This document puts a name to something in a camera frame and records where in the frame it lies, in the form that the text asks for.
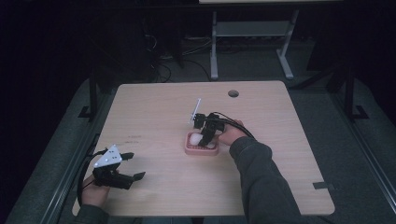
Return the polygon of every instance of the wire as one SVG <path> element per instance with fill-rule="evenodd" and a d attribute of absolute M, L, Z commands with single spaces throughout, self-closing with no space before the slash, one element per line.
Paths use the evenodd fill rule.
<path fill-rule="evenodd" d="M 84 190 L 85 188 L 87 188 L 91 183 L 93 183 L 93 181 L 95 181 L 95 180 L 92 180 L 90 183 L 88 183 L 86 186 L 84 186 L 84 187 L 82 188 L 82 190 Z"/>
<path fill-rule="evenodd" d="M 168 77 L 165 79 L 165 81 L 162 81 L 162 83 L 165 83 L 165 82 L 169 81 L 170 78 L 171 78 L 171 76 L 172 76 L 172 70 L 171 70 L 168 66 L 166 66 L 166 65 L 164 65 L 164 64 L 162 64 L 162 63 L 159 63 L 158 65 L 164 67 L 164 68 L 165 68 L 166 70 L 168 70 L 168 72 L 169 72 Z"/>
<path fill-rule="evenodd" d="M 97 155 L 104 155 L 106 152 L 108 151 L 108 149 L 104 149 L 102 151 L 97 151 L 95 154 L 91 155 L 84 163 L 84 166 L 81 169 L 81 173 L 79 174 L 79 178 L 78 178 L 78 184 L 77 184 L 77 199 L 78 199 L 78 204 L 81 206 L 82 204 L 82 200 L 81 200 L 81 195 L 82 195 L 82 190 L 85 189 L 88 185 L 90 185 L 91 183 L 89 183 L 88 185 L 86 185 L 84 188 L 82 187 L 82 183 L 84 182 L 84 176 L 85 173 L 88 169 L 88 166 L 90 165 L 90 162 L 93 160 L 93 158 L 95 158 Z"/>
<path fill-rule="evenodd" d="M 206 69 L 205 69 L 200 63 L 195 62 L 195 61 L 192 61 L 192 60 L 187 60 L 187 59 L 183 59 L 182 61 L 188 62 L 188 63 L 195 63 L 195 64 L 197 64 L 198 66 L 200 66 L 200 67 L 204 70 L 204 72 L 205 72 L 205 74 L 206 74 L 206 77 L 207 77 L 207 79 L 209 80 L 209 82 L 212 81 L 212 79 L 210 78 L 210 75 L 206 72 Z"/>
<path fill-rule="evenodd" d="M 217 121 L 217 122 L 227 123 L 227 124 L 230 124 L 230 125 L 234 126 L 234 127 L 237 128 L 237 129 L 241 130 L 241 131 L 242 131 L 243 133 L 245 133 L 247 136 L 249 136 L 249 137 L 251 137 L 251 138 L 255 138 L 255 137 L 253 136 L 253 134 L 251 134 L 251 132 L 250 132 L 247 128 L 245 128 L 244 126 L 242 126 L 242 125 L 236 123 L 235 121 L 232 122 L 232 121 L 230 121 L 230 120 L 228 120 L 228 119 L 203 119 L 203 121 Z"/>

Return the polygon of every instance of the table top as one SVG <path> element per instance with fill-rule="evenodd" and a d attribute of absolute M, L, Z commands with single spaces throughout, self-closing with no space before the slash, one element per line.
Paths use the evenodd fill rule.
<path fill-rule="evenodd" d="M 229 91 L 238 91 L 233 98 Z M 133 152 L 120 173 L 146 172 L 129 190 L 112 189 L 105 210 L 112 216 L 243 215 L 239 173 L 225 145 L 217 156 L 184 152 L 185 137 L 198 98 L 198 113 L 220 112 L 241 119 L 260 142 L 274 151 L 274 161 L 288 180 L 303 215 L 334 211 L 317 162 L 285 85 L 280 81 L 200 82 L 121 85 L 95 151 L 116 144 Z M 92 173 L 92 160 L 86 176 Z M 73 213 L 78 212 L 75 203 Z"/>

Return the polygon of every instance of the human hand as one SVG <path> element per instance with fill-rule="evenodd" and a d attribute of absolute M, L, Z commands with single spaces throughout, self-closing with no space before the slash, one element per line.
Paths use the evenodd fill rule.
<path fill-rule="evenodd" d="M 241 120 L 235 119 L 234 121 L 236 121 L 238 124 L 244 126 L 244 123 L 242 123 Z M 234 126 L 230 125 L 230 124 L 226 124 L 224 126 L 224 133 L 222 133 L 221 135 L 219 135 L 219 141 L 221 143 L 224 143 L 225 145 L 232 145 L 233 142 L 243 136 L 247 136 L 244 132 L 242 132 L 241 130 L 235 128 Z"/>
<path fill-rule="evenodd" d="M 81 195 L 82 204 L 90 204 L 103 208 L 107 200 L 108 192 L 110 187 L 108 186 L 97 186 L 94 183 L 95 178 L 93 175 L 87 177 L 82 183 L 83 190 Z"/>

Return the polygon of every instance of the pink object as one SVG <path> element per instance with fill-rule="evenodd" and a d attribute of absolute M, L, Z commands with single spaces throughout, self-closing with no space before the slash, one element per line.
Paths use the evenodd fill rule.
<path fill-rule="evenodd" d="M 219 144 L 215 143 L 215 146 L 212 148 L 209 147 L 198 147 L 190 144 L 190 137 L 193 133 L 187 133 L 186 142 L 184 145 L 184 151 L 187 155 L 194 156 L 216 156 L 219 154 Z"/>

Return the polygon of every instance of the sleeve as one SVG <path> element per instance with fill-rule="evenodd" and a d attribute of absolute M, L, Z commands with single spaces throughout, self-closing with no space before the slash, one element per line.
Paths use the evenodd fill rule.
<path fill-rule="evenodd" d="M 78 211 L 75 219 L 70 224 L 106 224 L 108 213 L 100 207 L 83 204 Z"/>
<path fill-rule="evenodd" d="M 253 138 L 238 138 L 230 154 L 240 173 L 248 223 L 305 223 L 286 179 L 272 161 L 272 150 Z"/>

